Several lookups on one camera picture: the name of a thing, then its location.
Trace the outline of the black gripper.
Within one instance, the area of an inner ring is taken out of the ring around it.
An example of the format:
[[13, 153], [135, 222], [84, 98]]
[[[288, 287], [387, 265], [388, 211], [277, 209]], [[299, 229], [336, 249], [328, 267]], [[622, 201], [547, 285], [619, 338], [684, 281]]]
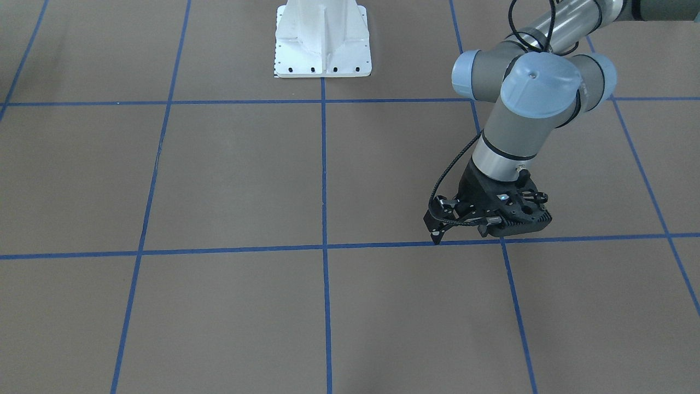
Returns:
[[457, 200], [458, 219], [475, 219], [483, 237], [530, 234], [552, 222], [545, 207], [548, 196], [537, 189], [528, 170], [513, 182], [495, 181], [470, 160], [458, 185]]

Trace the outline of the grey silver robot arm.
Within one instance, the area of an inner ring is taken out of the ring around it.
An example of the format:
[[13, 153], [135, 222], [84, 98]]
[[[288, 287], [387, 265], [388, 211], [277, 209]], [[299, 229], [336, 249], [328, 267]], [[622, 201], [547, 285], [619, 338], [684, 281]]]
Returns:
[[423, 220], [435, 244], [452, 227], [483, 237], [530, 234], [552, 221], [548, 197], [530, 168], [556, 129], [613, 94], [617, 72], [597, 53], [575, 54], [578, 42], [616, 21], [698, 21], [697, 1], [550, 1], [549, 12], [491, 50], [462, 53], [453, 65], [458, 95], [493, 103], [468, 147], [474, 152], [453, 199], [432, 193]]

